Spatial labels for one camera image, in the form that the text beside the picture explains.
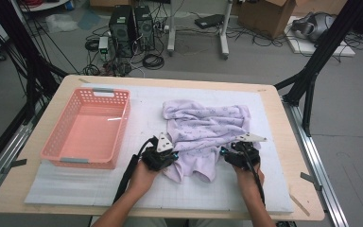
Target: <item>gray floor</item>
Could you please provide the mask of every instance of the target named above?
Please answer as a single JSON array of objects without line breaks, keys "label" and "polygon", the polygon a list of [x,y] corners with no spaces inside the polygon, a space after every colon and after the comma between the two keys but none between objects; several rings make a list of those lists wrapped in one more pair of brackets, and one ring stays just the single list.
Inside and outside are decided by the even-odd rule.
[{"label": "gray floor", "polygon": [[[61,9],[47,13],[53,12],[63,13]],[[69,12],[76,21],[85,13],[86,9]],[[84,38],[107,23],[107,17],[103,17],[89,30],[78,29],[51,36],[80,70],[86,64]],[[65,71],[74,72],[54,45],[45,36],[43,38],[51,60]],[[217,37],[179,34],[177,52],[173,57],[163,53],[165,64],[161,70],[143,68],[145,77],[276,84],[300,72],[308,61],[304,56],[293,54],[288,44],[259,46],[253,44],[251,38],[243,35],[236,41],[229,39],[231,54],[224,61],[219,55]],[[130,73],[133,78],[142,76],[138,70]],[[12,63],[0,61],[0,135],[24,103],[25,97]],[[350,226],[363,226],[363,50],[355,50],[354,58],[327,62],[317,80],[311,117],[313,139],[346,219]],[[89,217],[81,216],[0,214],[0,226],[87,226],[88,221]],[[180,223],[172,222],[170,226]],[[297,223],[299,226],[331,226],[328,218],[322,222]]]}]

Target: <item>plastic basket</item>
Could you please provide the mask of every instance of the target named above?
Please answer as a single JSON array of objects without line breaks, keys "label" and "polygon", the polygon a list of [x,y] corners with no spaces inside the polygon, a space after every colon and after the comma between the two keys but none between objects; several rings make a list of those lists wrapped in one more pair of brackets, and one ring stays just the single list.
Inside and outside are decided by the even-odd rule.
[{"label": "plastic basket", "polygon": [[115,168],[129,113],[127,90],[77,88],[41,157],[55,166]]}]

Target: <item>person's right hand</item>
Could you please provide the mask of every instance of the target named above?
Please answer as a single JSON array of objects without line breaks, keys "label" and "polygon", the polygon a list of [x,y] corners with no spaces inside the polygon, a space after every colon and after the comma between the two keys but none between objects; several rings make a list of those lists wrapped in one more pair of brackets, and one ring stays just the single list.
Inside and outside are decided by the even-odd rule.
[{"label": "person's right hand", "polygon": [[[258,190],[258,186],[255,182],[254,175],[248,170],[241,169],[237,166],[232,165],[237,175],[238,187],[240,188],[241,194],[245,199],[261,198]],[[254,166],[255,171],[258,173],[261,184],[264,183],[265,175],[259,168],[259,164]]]},{"label": "person's right hand", "polygon": [[127,192],[137,195],[139,198],[143,197],[159,173],[160,171],[150,170],[143,161],[139,161],[131,175]]}]

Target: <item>desktop computer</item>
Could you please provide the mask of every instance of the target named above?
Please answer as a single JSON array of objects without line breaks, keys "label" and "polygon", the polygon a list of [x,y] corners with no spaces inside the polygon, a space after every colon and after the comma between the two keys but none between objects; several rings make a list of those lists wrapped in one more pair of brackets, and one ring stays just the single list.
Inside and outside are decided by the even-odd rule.
[{"label": "desktop computer", "polygon": [[137,25],[137,38],[140,38],[140,50],[154,50],[154,29],[153,20],[148,6],[134,8],[135,22]]},{"label": "desktop computer", "polygon": [[113,9],[109,29],[116,57],[130,58],[133,56],[132,44],[137,39],[132,7],[117,5]]}]

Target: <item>cardboard box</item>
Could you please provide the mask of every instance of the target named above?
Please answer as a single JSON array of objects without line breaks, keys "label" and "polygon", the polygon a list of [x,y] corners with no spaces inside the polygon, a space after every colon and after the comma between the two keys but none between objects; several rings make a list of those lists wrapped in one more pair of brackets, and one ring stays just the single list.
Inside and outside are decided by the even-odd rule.
[{"label": "cardboard box", "polygon": [[282,35],[294,8],[307,0],[262,0],[242,4],[238,24],[272,40]]},{"label": "cardboard box", "polygon": [[237,3],[237,0],[233,0],[231,15],[238,16],[240,9],[241,9],[241,4]]},{"label": "cardboard box", "polygon": [[338,15],[346,3],[347,0],[310,0],[294,8],[293,15],[303,17],[310,11]]},{"label": "cardboard box", "polygon": [[90,0],[92,7],[114,7],[116,5],[131,5],[134,6],[134,0]]}]

